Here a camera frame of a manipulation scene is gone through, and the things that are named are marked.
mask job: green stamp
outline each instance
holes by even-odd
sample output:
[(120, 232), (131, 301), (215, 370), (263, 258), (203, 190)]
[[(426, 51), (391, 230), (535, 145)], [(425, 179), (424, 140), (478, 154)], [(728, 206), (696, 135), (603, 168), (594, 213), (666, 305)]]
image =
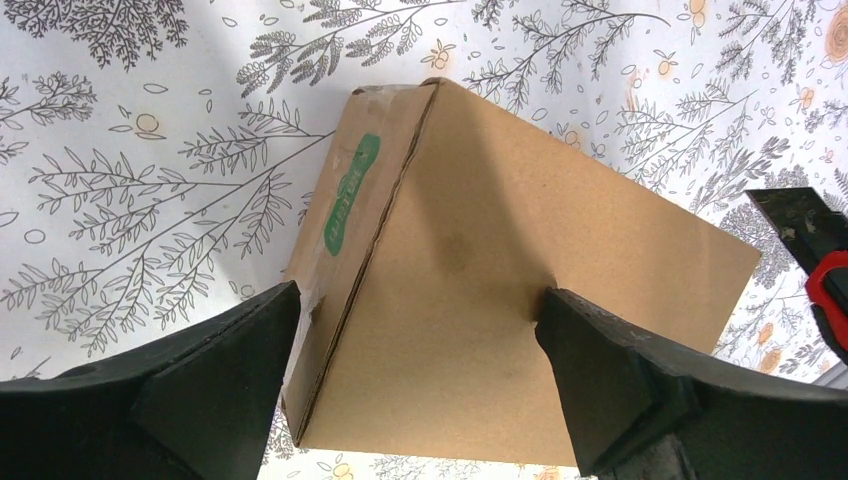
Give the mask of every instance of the green stamp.
[(359, 193), (359, 187), (365, 180), (365, 174), (374, 164), (379, 152), (380, 137), (366, 133), (359, 141), (359, 146), (356, 147), (350, 170), (339, 182), (336, 203), (327, 219), (327, 225), (324, 226), (324, 245), (327, 246), (330, 255), (334, 257), (342, 250), (345, 226), (347, 225), (347, 218), (350, 216), (351, 206), (353, 206), (356, 195)]

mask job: red utility knife handle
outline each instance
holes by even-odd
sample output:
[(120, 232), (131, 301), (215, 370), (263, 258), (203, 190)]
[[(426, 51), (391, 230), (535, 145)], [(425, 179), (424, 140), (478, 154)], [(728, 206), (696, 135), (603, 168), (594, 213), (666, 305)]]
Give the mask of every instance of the red utility knife handle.
[(836, 341), (843, 350), (848, 351), (848, 314), (839, 307), (824, 288), (827, 274), (837, 268), (848, 268), (848, 250), (836, 250), (825, 255), (810, 274), (806, 288), (810, 301), (824, 310), (827, 323)]

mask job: cardboard box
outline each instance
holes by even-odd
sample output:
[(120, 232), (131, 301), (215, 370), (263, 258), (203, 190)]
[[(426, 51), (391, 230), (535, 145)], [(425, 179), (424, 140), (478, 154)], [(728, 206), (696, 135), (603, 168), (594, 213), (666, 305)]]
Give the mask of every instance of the cardboard box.
[(543, 288), (709, 353), (759, 260), (445, 79), (355, 91), (330, 148), (286, 274), (300, 446), (574, 465)]

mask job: botanical print backdrop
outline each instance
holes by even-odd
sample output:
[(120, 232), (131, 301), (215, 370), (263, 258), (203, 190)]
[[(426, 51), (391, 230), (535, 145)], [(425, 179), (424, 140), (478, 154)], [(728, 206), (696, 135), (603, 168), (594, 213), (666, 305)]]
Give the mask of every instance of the botanical print backdrop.
[[(742, 192), (810, 185), (848, 210), (839, 0), (2, 3), (3, 378), (279, 281), (348, 93), (439, 75), (762, 250), (715, 355), (802, 381), (835, 362)], [(295, 450), (279, 415), (265, 460), (262, 478), (576, 475)]]

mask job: white paper background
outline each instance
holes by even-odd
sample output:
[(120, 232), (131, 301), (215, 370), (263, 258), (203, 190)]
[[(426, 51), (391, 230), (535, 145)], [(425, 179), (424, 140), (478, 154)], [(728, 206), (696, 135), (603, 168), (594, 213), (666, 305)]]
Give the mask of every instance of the white paper background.
[[(808, 312), (803, 274), (740, 193), (811, 185), (848, 210), (848, 7), (836, 0), (4, 0), (3, 8), (3, 378), (56, 375), (273, 285), (348, 93), (436, 75), (476, 85), (761, 249), (717, 356), (802, 381), (835, 362)], [(349, 56), (357, 52), (364, 56)], [(322, 56), (327, 66), (338, 60), (331, 75), (316, 75)], [(286, 61), (289, 73), (273, 84)], [(256, 68), (269, 78), (251, 76)], [(255, 88), (243, 98), (246, 87)], [(267, 116), (272, 102), (279, 118)], [(239, 244), (246, 239), (249, 251)], [(169, 255), (181, 260), (170, 265)], [(266, 457), (262, 478), (576, 475), (294, 451), (279, 416)]]

